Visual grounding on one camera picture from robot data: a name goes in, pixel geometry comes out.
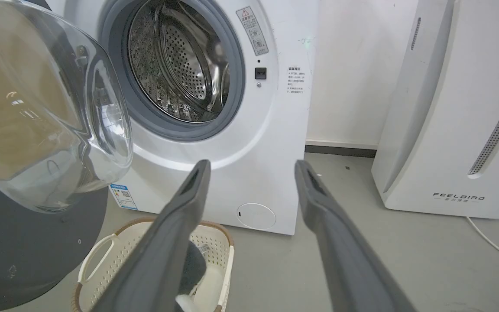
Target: power cord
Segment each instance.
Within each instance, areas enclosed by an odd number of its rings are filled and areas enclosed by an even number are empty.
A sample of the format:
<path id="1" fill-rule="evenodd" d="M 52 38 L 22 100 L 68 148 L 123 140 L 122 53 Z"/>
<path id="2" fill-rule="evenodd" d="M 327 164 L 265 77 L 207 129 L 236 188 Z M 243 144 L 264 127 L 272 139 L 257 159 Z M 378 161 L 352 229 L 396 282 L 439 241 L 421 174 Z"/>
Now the power cord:
<path id="1" fill-rule="evenodd" d="M 477 225 L 475 225 L 475 223 L 473 222 L 473 220 L 471 220 L 470 217 L 465 217 L 465 219 L 469 221 L 469 223 L 473 226 L 475 231 L 477 231 L 477 233 L 479 233 L 479 235 L 481 235 L 481 237 L 483 237 L 485 241 L 487 241 L 490 245 L 492 245 L 492 247 L 494 247 L 497 251 L 499 251 L 499 247 L 496 246 L 496 244 L 494 244 L 493 241 L 491 241 L 488 237 L 486 237 L 486 235 L 484 235 L 484 233 L 477 227 Z"/>

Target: white washing machine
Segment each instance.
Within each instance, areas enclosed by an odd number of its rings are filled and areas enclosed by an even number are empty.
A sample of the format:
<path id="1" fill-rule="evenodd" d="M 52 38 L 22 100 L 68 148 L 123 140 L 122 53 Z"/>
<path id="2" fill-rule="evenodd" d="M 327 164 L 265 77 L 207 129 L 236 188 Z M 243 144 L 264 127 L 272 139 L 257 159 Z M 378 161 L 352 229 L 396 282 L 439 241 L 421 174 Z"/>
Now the white washing machine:
<path id="1" fill-rule="evenodd" d="M 107 50 L 132 119 L 121 207 L 159 213 L 201 159 L 204 219 L 292 235 L 319 0 L 48 0 Z"/>

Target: warning sticker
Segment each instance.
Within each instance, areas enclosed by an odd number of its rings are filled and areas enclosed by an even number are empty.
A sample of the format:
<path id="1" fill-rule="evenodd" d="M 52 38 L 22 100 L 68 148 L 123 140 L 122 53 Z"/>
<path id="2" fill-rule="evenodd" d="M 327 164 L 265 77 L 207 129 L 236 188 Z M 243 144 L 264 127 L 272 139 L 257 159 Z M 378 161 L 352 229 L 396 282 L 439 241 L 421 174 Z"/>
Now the warning sticker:
<path id="1" fill-rule="evenodd" d="M 288 85 L 286 93 L 303 94 L 303 86 L 305 85 L 305 72 L 301 67 L 288 67 Z"/>
<path id="2" fill-rule="evenodd" d="M 253 46 L 253 51 L 255 55 L 263 55 L 269 52 L 269 48 L 267 47 L 267 42 L 265 42 L 265 37 L 261 32 L 261 27 L 257 22 L 257 18 L 253 15 L 253 11 L 251 7 L 243 8 L 241 10 L 236 11 L 242 25 L 246 29 L 246 32 L 249 37 L 249 41 L 251 41 Z"/>
<path id="3" fill-rule="evenodd" d="M 132 195 L 130 195 L 130 192 L 128 188 L 124 185 L 119 185 L 119 184 L 111 184 L 109 186 L 109 189 L 113 193 L 113 196 L 119 203 L 119 205 L 123 208 L 127 209 L 134 209 L 138 210 L 136 207 L 136 204 L 134 203 L 134 200 L 132 199 Z"/>

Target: laundry basket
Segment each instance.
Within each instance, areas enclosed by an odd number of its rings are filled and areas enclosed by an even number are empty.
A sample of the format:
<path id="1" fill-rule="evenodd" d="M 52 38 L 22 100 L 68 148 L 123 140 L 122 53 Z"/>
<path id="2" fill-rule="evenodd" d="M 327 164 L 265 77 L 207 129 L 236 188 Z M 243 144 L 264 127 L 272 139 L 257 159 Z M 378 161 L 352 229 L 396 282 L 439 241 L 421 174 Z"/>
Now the laundry basket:
<path id="1" fill-rule="evenodd" d="M 155 218 L 141 218 L 131 221 L 95 244 L 82 262 L 78 274 L 78 284 L 71 304 L 73 312 L 91 310 L 154 220 Z M 199 312 L 224 312 L 234 260 L 232 237 L 222 225 L 203 221 L 192 232 L 190 240 L 198 247 L 207 244 L 210 248 L 204 253 L 207 261 L 206 273 L 192 294 L 194 305 Z M 109 241 L 109 249 L 95 269 L 88 273 L 87 268 L 95 254 L 108 245 Z"/>

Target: floor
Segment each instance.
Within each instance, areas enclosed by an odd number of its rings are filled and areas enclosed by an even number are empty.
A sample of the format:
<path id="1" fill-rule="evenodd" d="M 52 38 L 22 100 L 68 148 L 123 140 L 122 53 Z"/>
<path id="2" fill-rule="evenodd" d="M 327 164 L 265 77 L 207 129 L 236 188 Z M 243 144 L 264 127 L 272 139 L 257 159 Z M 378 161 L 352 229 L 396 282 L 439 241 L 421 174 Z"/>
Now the floor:
<path id="1" fill-rule="evenodd" d="M 499 253 L 460 217 L 390 211 L 370 175 L 372 159 L 325 154 L 305 158 L 358 225 L 420 312 L 499 312 Z M 109 197 L 101 237 L 148 215 Z M 499 245 L 499 221 L 475 220 Z M 313 233 L 298 218 L 293 237 L 228 227 L 236 244 L 227 310 L 329 311 Z M 12 312 L 69 312 L 78 269 Z"/>

